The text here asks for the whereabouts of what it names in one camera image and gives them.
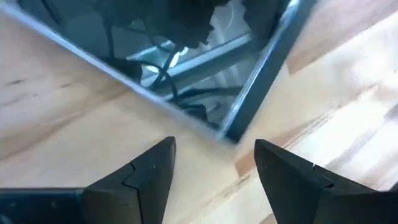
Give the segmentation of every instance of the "black cable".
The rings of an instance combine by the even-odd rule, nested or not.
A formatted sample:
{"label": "black cable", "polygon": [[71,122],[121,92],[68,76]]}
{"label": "black cable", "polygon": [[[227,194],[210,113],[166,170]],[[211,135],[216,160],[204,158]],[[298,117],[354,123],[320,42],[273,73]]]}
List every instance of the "black cable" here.
{"label": "black cable", "polygon": [[51,10],[49,3],[47,2],[47,0],[41,0],[45,10],[50,14],[50,17],[52,18],[52,20],[57,24],[60,25],[60,19],[56,17],[56,15],[54,14],[53,10]]}
{"label": "black cable", "polygon": [[144,60],[135,60],[136,62],[141,63],[142,65],[148,65],[148,66],[153,66],[159,70],[159,75],[158,77],[165,77],[166,81],[168,81],[170,85],[170,89],[173,94],[173,101],[175,104],[178,104],[178,90],[177,87],[175,86],[175,83],[173,81],[173,78],[170,76],[170,74],[167,72],[167,69],[161,68],[158,65],[155,65],[154,63],[146,62]]}
{"label": "black cable", "polygon": [[[167,71],[170,67],[170,64],[172,63],[172,60],[175,56],[175,54],[178,54],[180,52],[180,47],[179,46],[175,46],[173,51],[170,53],[169,57],[167,58],[166,62],[163,65],[162,70]],[[159,83],[162,81],[163,76],[165,75],[165,73],[160,73],[155,81],[152,83],[152,85],[150,86],[152,89],[156,88],[157,86],[159,86]]]}
{"label": "black cable", "polygon": [[112,34],[112,24],[106,18],[104,18],[103,25],[105,29],[106,39],[108,40],[109,56],[111,58],[114,58],[114,41]]}
{"label": "black cable", "polygon": [[187,107],[191,102],[211,96],[237,96],[242,87],[192,89],[178,96],[178,104]]}
{"label": "black cable", "polygon": [[146,35],[148,36],[148,39],[149,39],[150,43],[152,45],[156,46],[159,50],[163,50],[164,52],[171,53],[171,50],[166,49],[165,47],[162,47],[161,45],[156,43],[155,37],[154,37],[156,34],[152,33],[152,31],[149,30],[147,19],[145,18],[142,21],[144,22],[144,27],[145,27],[145,30],[147,31]]}
{"label": "black cable", "polygon": [[126,30],[128,30],[129,32],[133,32],[133,33],[136,33],[136,34],[148,35],[148,31],[146,31],[146,30],[136,29],[136,28],[129,27],[129,26],[123,27],[123,28],[126,29]]}

